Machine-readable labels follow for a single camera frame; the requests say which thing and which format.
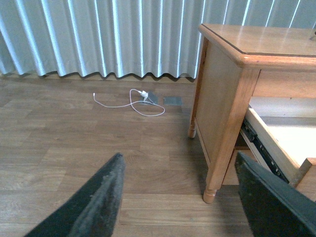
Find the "open drawer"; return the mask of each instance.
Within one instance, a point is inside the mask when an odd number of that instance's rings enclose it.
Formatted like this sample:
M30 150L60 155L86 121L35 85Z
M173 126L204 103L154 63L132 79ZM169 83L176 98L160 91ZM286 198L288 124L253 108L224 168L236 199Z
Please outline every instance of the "open drawer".
M316 200L316 99L252 97L241 134L265 168Z

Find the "wooden nightstand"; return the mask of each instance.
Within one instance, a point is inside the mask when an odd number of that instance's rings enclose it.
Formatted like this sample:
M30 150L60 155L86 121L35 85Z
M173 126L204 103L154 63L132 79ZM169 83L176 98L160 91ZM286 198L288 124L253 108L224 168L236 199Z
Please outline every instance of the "wooden nightstand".
M316 36L312 29L202 24L199 30L203 42L189 137L197 131L201 140L208 163L204 201L211 203L252 97L308 98L313 103ZM280 163L300 169L292 160ZM295 175L289 172L284 173L291 183Z

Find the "laminate flooring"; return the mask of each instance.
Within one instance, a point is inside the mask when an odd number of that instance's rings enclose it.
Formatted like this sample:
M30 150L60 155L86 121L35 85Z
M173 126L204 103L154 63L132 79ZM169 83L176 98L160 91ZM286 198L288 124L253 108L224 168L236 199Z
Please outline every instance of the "laminate flooring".
M132 88L183 105L143 117L93 101L95 92L104 104L127 104ZM198 138L187 137L194 90L169 79L0 78L0 236L26 234L116 152L126 172L114 237L252 236L237 186L202 200L207 165Z

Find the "cable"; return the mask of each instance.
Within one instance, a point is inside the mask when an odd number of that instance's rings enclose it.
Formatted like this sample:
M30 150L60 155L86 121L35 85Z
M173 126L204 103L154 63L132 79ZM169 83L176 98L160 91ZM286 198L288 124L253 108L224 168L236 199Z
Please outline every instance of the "cable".
M159 115L162 115L164 112L165 112L165 108L163 106L160 106L160 105L157 105L155 103L152 102L152 100L150 98L148 98L151 102L149 101L143 101L143 100L139 100L139 101L134 101L132 102L132 91L137 91L138 93L141 94L141 96L143 96L144 98L147 98L148 97L148 94L144 91L139 91L139 90L136 90L136 89L131 89L129 91L129 101L130 103L127 104L127 105L121 105L121 106L106 106L102 103L100 103L99 101L97 101L95 99L95 93L93 93L93 100L98 103L99 105L102 105L103 107L106 107L106 108L122 108L122 107L127 107L127 106L131 106L133 108L133 110L135 110L137 113L139 113L140 115L143 115L143 116L147 116L147 117L154 117L154 116L159 116ZM157 115L145 115L145 114L142 114L141 112L139 112L137 109L134 108L133 104L136 104L136 103L147 103L147 104L151 104L151 105L155 105L155 106L158 106L160 108L163 109L163 112L160 113L160 114L157 114Z

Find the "curtain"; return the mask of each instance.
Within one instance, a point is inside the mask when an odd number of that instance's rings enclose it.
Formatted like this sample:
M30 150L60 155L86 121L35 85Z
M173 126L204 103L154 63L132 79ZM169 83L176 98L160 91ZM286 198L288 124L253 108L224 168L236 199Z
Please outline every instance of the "curtain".
M197 75L203 23L313 28L314 0L0 0L0 72Z

